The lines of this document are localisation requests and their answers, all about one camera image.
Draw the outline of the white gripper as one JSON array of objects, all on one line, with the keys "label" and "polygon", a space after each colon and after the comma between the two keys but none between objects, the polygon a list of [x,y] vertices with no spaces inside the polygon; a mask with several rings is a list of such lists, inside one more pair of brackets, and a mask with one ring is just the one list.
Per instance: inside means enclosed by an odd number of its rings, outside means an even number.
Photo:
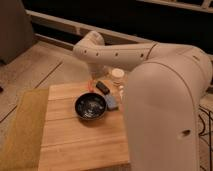
[{"label": "white gripper", "polygon": [[104,65],[89,63],[88,69],[93,79],[99,79],[108,74],[108,67]]}]

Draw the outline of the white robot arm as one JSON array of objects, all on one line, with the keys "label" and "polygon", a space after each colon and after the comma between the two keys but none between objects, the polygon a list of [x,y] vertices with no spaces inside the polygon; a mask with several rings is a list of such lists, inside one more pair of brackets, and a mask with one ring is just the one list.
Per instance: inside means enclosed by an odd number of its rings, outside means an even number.
[{"label": "white robot arm", "polygon": [[123,108],[132,171],[200,171],[198,109],[213,77],[208,54],[184,44],[106,45],[96,31],[73,53],[129,72]]}]

